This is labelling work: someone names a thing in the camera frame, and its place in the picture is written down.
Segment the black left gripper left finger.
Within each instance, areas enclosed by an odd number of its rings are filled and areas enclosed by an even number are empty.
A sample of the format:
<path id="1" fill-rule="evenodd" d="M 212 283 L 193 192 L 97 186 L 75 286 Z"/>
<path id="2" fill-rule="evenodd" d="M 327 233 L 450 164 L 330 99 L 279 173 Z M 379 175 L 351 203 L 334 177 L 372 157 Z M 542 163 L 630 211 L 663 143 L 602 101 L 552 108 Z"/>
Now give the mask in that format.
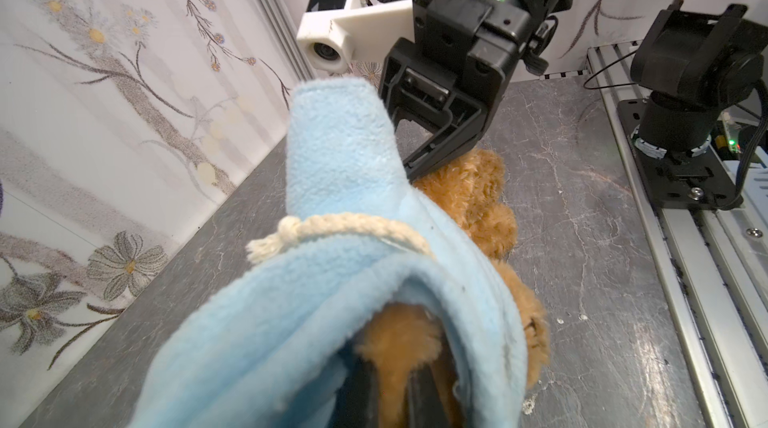
<path id="1" fill-rule="evenodd" d="M 332 428 L 378 427 L 378 379 L 372 363 L 357 361 L 337 397 L 329 426 Z"/>

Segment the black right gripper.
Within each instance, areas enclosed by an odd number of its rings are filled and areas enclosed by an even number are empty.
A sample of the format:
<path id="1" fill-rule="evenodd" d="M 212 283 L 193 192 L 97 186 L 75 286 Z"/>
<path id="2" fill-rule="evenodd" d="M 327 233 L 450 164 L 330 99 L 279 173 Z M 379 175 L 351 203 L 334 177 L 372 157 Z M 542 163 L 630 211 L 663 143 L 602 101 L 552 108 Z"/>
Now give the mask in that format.
<path id="1" fill-rule="evenodd" d="M 389 51 L 380 95 L 393 122 L 430 137 L 403 165 L 415 181 L 482 135 L 531 38 L 531 0 L 410 0 L 413 40 Z"/>

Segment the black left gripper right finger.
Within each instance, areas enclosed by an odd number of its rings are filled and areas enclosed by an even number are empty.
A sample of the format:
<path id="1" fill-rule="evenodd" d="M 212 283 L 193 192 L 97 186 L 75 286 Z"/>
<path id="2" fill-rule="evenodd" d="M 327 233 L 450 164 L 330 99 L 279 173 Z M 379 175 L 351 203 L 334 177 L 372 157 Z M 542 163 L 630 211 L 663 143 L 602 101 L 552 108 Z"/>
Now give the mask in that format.
<path id="1" fill-rule="evenodd" d="M 447 412 L 429 367 L 413 371 L 406 385 L 408 428 L 449 428 Z"/>

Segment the brown teddy bear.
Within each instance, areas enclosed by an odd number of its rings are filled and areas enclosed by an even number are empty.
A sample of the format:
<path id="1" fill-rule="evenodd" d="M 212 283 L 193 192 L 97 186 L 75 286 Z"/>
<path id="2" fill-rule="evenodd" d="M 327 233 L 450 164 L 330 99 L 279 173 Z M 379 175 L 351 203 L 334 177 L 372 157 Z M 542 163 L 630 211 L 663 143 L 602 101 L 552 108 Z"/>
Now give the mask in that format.
<path id="1" fill-rule="evenodd" d="M 413 185 L 474 241 L 513 295 L 527 343 L 526 386 L 532 388 L 550 361 L 549 327 L 541 302 L 504 260 L 517 241 L 514 213 L 501 201 L 504 176 L 504 164 L 496 153 L 474 149 Z M 441 324 L 424 308 L 385 306 L 364 328 L 355 351 L 376 369 L 379 426 L 405 426 L 407 382 L 420 369 L 433 375 L 449 425 L 461 425 L 464 416 L 453 393 L 457 374 L 448 341 Z"/>

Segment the light blue teddy hoodie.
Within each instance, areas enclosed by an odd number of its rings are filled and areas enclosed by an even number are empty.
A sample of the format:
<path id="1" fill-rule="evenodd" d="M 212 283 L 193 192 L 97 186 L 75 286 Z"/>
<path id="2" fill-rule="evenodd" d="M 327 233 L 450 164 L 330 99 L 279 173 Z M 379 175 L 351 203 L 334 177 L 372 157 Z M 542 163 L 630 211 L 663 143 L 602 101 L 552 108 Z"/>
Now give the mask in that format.
<path id="1" fill-rule="evenodd" d="M 286 216 L 251 268 L 155 356 L 135 427 L 327 427 L 351 340 L 385 305 L 444 327 L 470 427 L 514 427 L 525 393 L 521 315 L 488 257 L 408 181 L 392 122 L 359 78 L 301 85 L 287 135 Z"/>

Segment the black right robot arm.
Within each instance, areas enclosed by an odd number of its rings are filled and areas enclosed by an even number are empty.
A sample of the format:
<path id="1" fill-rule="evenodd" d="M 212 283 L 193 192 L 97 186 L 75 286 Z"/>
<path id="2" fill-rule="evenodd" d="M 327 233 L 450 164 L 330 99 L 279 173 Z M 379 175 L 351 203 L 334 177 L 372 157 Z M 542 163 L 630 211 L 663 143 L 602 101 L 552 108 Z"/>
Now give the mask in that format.
<path id="1" fill-rule="evenodd" d="M 428 139 L 403 162 L 419 179 L 468 153 L 490 127 L 519 68 L 573 72 L 596 41 L 705 54 L 678 96 L 729 106 L 767 45 L 767 0 L 376 0 L 402 10 L 387 43 L 379 95 L 390 120 Z"/>

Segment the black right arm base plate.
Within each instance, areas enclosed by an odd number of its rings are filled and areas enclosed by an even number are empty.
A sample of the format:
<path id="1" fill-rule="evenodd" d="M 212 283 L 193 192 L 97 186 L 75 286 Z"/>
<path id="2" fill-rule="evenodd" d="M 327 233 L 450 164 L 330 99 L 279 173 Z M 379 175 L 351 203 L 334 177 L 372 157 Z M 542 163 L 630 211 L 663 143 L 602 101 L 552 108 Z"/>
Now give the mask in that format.
<path id="1" fill-rule="evenodd" d="M 717 110 L 652 93 L 621 101 L 617 114 L 652 207 L 725 211 L 743 204 L 711 146 Z"/>

